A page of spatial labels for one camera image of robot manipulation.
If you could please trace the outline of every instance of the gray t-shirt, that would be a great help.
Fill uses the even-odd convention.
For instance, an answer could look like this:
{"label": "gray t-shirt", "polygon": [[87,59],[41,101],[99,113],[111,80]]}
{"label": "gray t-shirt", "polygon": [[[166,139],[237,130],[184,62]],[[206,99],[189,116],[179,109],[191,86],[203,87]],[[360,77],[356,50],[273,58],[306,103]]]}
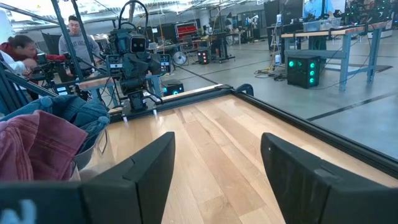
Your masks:
{"label": "gray t-shirt", "polygon": [[[90,55],[88,54],[87,51],[87,46],[85,45],[85,40],[83,38],[83,35],[80,33],[79,35],[71,35],[69,33],[70,40],[72,41],[73,48],[75,49],[76,56],[80,57],[82,60],[85,62],[91,63],[90,60]],[[90,37],[87,36],[88,42],[91,46],[91,50],[94,52],[95,55],[100,55],[100,47],[98,44]],[[68,47],[67,47],[67,42],[65,41],[64,36],[62,35],[60,38],[60,42],[58,43],[58,49],[60,51],[60,54],[68,53]],[[89,68],[88,65],[80,62],[80,68],[81,69],[87,69]]]}

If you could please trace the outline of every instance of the fan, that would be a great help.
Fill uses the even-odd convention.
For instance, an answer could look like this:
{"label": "fan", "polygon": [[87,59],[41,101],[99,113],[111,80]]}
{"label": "fan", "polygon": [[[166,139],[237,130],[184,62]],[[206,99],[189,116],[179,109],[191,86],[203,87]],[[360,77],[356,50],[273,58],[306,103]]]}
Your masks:
{"label": "fan", "polygon": [[173,61],[176,65],[183,65],[187,62],[187,55],[184,52],[176,52],[173,55]]}

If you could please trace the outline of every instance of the red jacket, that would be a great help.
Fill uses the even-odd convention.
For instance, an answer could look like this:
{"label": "red jacket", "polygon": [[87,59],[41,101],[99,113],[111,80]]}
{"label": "red jacket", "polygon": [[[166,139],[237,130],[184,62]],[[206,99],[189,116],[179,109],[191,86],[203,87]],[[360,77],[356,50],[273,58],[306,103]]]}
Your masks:
{"label": "red jacket", "polygon": [[[26,57],[25,55],[19,55],[19,54],[15,53],[14,49],[11,47],[11,44],[9,42],[2,43],[0,45],[0,50],[2,50],[4,53],[10,55],[10,57],[12,57],[12,59],[14,59],[16,62],[28,59],[28,57]],[[46,58],[47,58],[47,60],[59,60],[62,62],[66,60],[64,55],[46,54]]]}

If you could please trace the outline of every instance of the concrete floor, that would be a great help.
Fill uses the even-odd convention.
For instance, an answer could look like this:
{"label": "concrete floor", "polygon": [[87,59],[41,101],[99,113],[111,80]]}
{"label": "concrete floor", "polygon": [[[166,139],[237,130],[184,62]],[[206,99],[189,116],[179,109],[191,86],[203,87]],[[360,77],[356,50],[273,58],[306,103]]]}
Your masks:
{"label": "concrete floor", "polygon": [[[164,80],[181,80],[186,91],[210,86],[213,82],[234,87],[249,83],[254,88],[255,97],[398,159],[397,36],[398,30],[395,30],[392,37],[381,40],[377,60],[378,65],[393,67],[376,73],[372,84],[366,83],[365,73],[356,74],[348,80],[345,92],[339,91],[338,85],[332,86],[339,82],[339,73],[332,71],[325,71],[321,76],[317,88],[332,86],[324,90],[306,90],[288,85],[286,81],[255,78],[254,71],[269,66],[271,58],[267,42],[231,46],[229,53],[236,57],[236,61],[184,66]],[[328,50],[340,47],[341,40],[327,43]],[[365,38],[351,47],[349,62],[362,65],[368,53],[369,42]]]}

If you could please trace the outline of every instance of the metal workbench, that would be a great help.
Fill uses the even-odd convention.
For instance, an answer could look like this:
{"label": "metal workbench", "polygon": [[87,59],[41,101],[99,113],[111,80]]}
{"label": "metal workbench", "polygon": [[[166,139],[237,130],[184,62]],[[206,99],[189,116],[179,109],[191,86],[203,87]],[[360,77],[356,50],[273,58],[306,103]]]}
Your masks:
{"label": "metal workbench", "polygon": [[315,36],[328,36],[329,32],[318,31],[318,32],[299,32],[296,34],[283,34],[282,38],[285,40],[285,61],[287,58],[293,55],[309,55],[309,56],[320,56],[321,58],[332,58],[341,60],[340,69],[340,82],[339,90],[345,91],[347,79],[349,76],[355,75],[359,72],[368,73],[368,83],[371,83],[374,78],[374,72],[376,69],[377,53],[379,51],[380,34],[381,30],[386,26],[385,22],[378,22],[375,24],[368,25],[368,30],[373,31],[373,37],[371,42],[371,49],[369,53],[369,65],[367,67],[361,67],[357,70],[348,71],[349,66],[349,52],[351,48],[351,37],[355,34],[360,34],[365,31],[365,26],[348,27],[346,29],[331,31],[331,35],[342,35],[343,46],[339,50],[298,50],[296,48],[291,49],[292,39],[295,37],[315,37]]}

